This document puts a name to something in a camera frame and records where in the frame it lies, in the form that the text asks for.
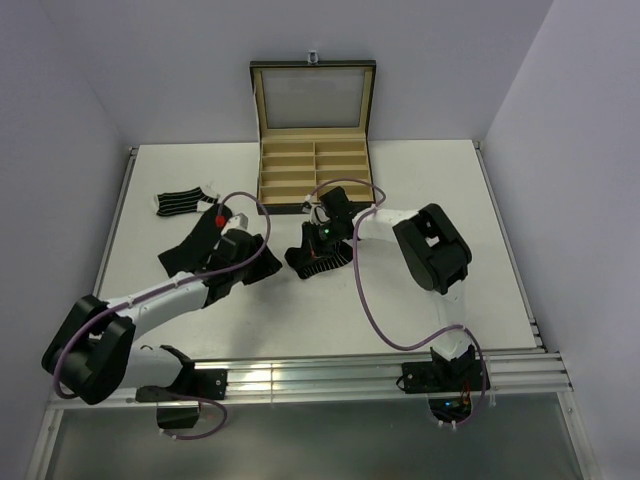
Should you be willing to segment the black sock thin white stripes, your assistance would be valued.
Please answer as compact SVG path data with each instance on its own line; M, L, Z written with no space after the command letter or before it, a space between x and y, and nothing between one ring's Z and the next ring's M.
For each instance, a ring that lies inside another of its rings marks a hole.
M339 269L353 260L353 248L345 241L337 242L322 251L310 241L303 241L300 247L288 248L285 260L301 280L307 280L319 273Z

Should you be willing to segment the plain black sock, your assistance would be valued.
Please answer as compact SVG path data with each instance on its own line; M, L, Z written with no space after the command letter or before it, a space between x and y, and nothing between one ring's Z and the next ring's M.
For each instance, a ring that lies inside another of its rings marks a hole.
M215 225L218 206L214 205L203 213L193 230L176 247L158 255L160 264L169 277L177 273L204 273L210 255L214 252L223 236ZM231 210L224 206L222 215L233 216Z

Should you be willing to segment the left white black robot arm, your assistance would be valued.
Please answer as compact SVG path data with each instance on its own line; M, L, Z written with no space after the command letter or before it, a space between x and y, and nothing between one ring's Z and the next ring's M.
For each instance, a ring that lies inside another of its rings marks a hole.
M256 281L267 251L261 235L231 228L200 272L179 272L154 287L109 301L94 295L77 300L42 357L56 394L88 405L120 388L160 389L172 399L190 395L193 360L171 346L136 350L134 343L166 322L226 297L236 284Z

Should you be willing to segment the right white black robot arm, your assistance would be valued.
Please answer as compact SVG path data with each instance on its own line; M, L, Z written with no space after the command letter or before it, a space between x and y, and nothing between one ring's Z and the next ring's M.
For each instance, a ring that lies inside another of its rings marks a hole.
M411 278L434 302L437 327L426 339L400 345L378 326L361 280L358 246L362 240L396 245ZM402 352L428 345L436 362L432 368L434 381L443 389L455 389L466 379L464 361L471 362L478 350L463 326L462 286L472 254L439 205L402 211L381 209L375 204L358 207L350 202L331 206L323 201L309 208L309 219L302 223L301 245L287 249L285 260L302 280L352 265L360 304L381 340Z

